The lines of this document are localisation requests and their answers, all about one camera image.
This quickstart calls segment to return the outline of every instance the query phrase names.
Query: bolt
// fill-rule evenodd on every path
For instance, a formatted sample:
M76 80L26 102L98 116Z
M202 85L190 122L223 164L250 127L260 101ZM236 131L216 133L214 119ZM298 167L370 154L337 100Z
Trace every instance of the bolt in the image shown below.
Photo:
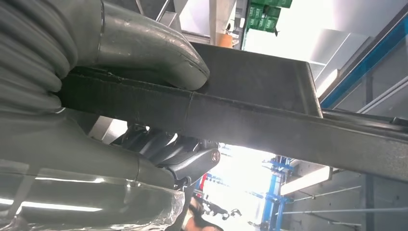
M221 158L221 154L219 153L218 150L213 152L213 154L211 155L211 160L213 162L219 162L220 158Z

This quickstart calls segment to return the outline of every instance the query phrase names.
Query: plastic wrap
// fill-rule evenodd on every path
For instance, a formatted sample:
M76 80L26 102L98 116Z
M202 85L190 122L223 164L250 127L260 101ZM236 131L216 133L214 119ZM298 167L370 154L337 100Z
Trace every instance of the plastic wrap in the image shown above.
M164 230L184 206L180 191L6 163L0 160L0 231Z

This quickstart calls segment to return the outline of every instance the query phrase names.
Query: metal beam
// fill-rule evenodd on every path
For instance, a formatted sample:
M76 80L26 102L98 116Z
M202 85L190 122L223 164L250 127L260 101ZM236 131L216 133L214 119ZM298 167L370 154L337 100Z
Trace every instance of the metal beam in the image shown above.
M333 219L330 219L330 218L326 218L326 217L323 217L323 216L320 216L320 215L317 215L317 214L313 214L313 213L310 213L310 214L308 214L308 215L309 215L309 216L312 216L312 217L316 217L316 218L322 219L322 220L325 220L325 221L327 221L329 224L333 224L333 225L343 225L343 226L345 226L345 227L347 227L347 228L351 228L351 229L354 230L354 231L357 231L356 226L360 226L360 224L350 224L350 223L339 222L339 221L336 221L336 220L333 220Z
M400 208L356 208L356 209L338 209L338 210L316 210L316 211L294 211L284 212L283 214L316 214L316 213L406 213L408 207Z
M374 177L364 175L360 190L360 208L375 209L374 206ZM361 231L374 231L374 213L363 213L361 216Z
M199 139L408 181L408 135L123 79L70 74L63 106Z
M358 188L361 188L361 186L351 187L351 188L347 188L347 189L340 189L340 190L336 190L336 191L333 191L333 192L327 192L327 193L322 193L322 194L318 194L318 195L311 195L311 196L308 196L308 197L295 199L295 200L293 200L293 202L303 201L303 200L307 200L307 199L315 199L316 197L319 197L319 196L326 196L326 195L330 195L330 194L341 193L341 192L345 192L345 191L353 190L353 189L358 189Z

